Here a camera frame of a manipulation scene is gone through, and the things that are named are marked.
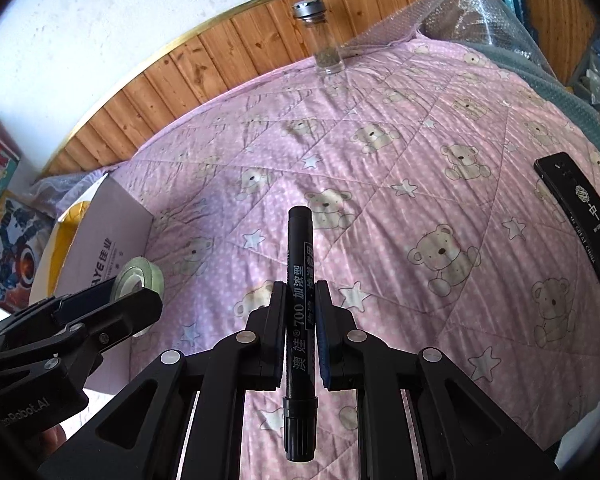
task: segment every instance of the clear glass jar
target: clear glass jar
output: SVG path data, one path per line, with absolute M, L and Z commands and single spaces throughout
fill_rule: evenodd
M 294 16 L 304 23 L 305 40 L 314 55 L 319 73 L 335 74 L 344 69 L 322 0 L 302 0 L 293 4 Z

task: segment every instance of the silver bottle lid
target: silver bottle lid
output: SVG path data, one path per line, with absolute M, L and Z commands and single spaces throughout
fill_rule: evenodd
M 326 7 L 322 0 L 302 0 L 293 4 L 292 9 L 294 10 L 294 16 L 302 19 L 322 13 L 326 10 Z

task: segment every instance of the roll of tape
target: roll of tape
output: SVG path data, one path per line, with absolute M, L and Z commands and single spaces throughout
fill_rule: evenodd
M 120 270 L 116 281 L 111 289 L 111 301 L 117 301 L 122 296 L 126 296 L 131 292 L 136 292 L 141 288 L 150 288 L 157 292 L 160 298 L 164 295 L 164 278 L 160 268 L 152 264 L 142 256 L 136 256 L 129 260 Z M 147 332 L 153 325 L 141 330 L 134 337 L 140 337 Z

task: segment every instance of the bear ear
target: bear ear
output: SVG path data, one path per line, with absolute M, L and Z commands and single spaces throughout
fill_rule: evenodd
M 534 286 L 531 287 L 531 295 L 534 297 L 536 301 L 540 298 L 540 292 L 542 292 L 542 288 L 544 287 L 543 282 L 535 282 Z
M 411 251 L 409 251 L 409 254 L 407 254 L 407 258 L 409 259 L 409 261 L 412 264 L 415 264 L 415 265 L 424 263 L 424 258 L 422 257 L 422 253 L 420 252 L 419 248 L 417 248 L 417 247 L 414 247 Z
M 566 278 L 560 278 L 560 290 L 563 294 L 567 294 L 567 292 L 569 291 L 569 280 L 567 280 Z
M 452 235 L 454 233 L 453 228 L 449 224 L 440 224 L 436 227 L 436 231 L 439 233 L 446 233 L 448 235 Z

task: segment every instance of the silver screw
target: silver screw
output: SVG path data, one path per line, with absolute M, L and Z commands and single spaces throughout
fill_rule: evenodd
M 58 359 L 57 357 L 52 357 L 51 359 L 49 359 L 49 361 L 45 363 L 45 370 L 51 370 L 51 368 L 55 368 L 56 366 L 58 366 L 59 362 L 60 359 Z
M 167 350 L 166 352 L 162 352 L 160 356 L 160 361 L 166 365 L 176 364 L 180 360 L 180 352 L 177 350 Z
M 366 332 L 363 330 L 349 330 L 347 333 L 347 339 L 354 343 L 362 343 L 366 339 Z
M 422 351 L 422 357 L 424 357 L 425 361 L 429 361 L 430 363 L 437 363 L 442 359 L 442 352 L 437 348 L 425 348 Z
M 256 335 L 251 330 L 243 330 L 242 332 L 238 332 L 235 336 L 238 343 L 253 343 L 256 341 Z

